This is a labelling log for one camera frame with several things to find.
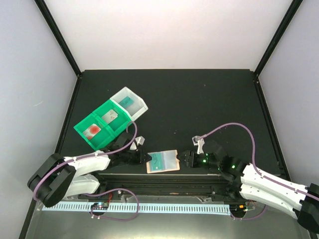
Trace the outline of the tan card holder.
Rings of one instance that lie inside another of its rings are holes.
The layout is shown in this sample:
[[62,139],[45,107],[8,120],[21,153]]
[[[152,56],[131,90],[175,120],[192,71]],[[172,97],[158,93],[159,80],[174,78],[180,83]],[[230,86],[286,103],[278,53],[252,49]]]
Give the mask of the tan card holder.
[[163,153],[165,170],[160,172],[150,172],[149,162],[147,162],[146,167],[148,174],[180,170],[179,160],[177,159],[177,150],[167,150],[161,152]]

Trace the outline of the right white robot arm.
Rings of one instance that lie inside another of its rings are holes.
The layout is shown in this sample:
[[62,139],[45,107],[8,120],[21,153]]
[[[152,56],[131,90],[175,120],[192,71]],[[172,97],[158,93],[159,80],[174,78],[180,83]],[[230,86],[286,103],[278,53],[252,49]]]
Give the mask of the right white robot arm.
[[296,184],[270,173],[252,163],[229,156],[215,141],[195,143],[197,151],[187,150],[177,158],[189,168],[216,168],[221,177],[229,182],[226,196],[237,201],[240,198],[256,201],[280,210],[306,230],[319,232],[319,187]]

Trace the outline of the teal VIP credit card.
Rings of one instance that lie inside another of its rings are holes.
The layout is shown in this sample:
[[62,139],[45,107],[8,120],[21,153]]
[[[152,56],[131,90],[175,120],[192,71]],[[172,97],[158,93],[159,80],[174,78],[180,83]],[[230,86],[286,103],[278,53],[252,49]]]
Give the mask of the teal VIP credit card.
[[152,152],[149,153],[151,156],[151,161],[149,161],[150,172],[160,172],[165,170],[163,153],[162,152]]

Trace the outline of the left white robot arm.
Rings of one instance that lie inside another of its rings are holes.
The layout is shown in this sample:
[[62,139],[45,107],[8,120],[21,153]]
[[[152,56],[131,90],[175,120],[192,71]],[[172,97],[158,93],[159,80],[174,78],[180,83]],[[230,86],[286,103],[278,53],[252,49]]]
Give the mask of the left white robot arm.
[[50,155],[27,182],[35,199],[53,207],[63,199],[79,194],[103,198],[107,186],[98,172],[122,165],[139,165],[151,161],[143,150],[145,139],[124,132],[106,147],[75,157]]

